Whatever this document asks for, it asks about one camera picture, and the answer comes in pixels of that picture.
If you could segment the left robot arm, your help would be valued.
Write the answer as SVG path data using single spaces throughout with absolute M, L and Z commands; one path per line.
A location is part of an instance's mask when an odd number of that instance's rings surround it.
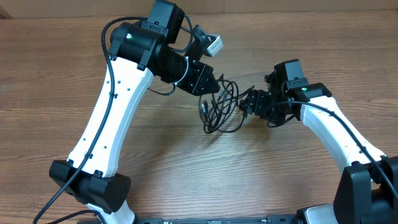
M 122 144 L 135 110 L 155 77 L 194 96 L 217 93 L 213 69 L 201 57 L 223 47 L 219 35 L 190 26 L 184 50 L 174 49 L 188 16 L 176 4 L 156 1 L 147 17 L 121 17 L 107 23 L 101 45 L 106 75 L 89 122 L 65 160 L 56 160 L 49 175 L 86 205 L 100 223 L 134 223 L 126 198 L 128 176 L 118 173 Z

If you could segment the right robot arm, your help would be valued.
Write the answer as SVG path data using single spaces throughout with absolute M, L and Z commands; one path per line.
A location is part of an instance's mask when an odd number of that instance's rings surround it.
M 267 90 L 250 90 L 239 104 L 269 128 L 301 121 L 325 146 L 341 172 L 334 200 L 266 218 L 267 223 L 397 223 L 397 158 L 373 146 L 339 109 L 322 83 L 309 83 L 299 60 L 275 65 Z

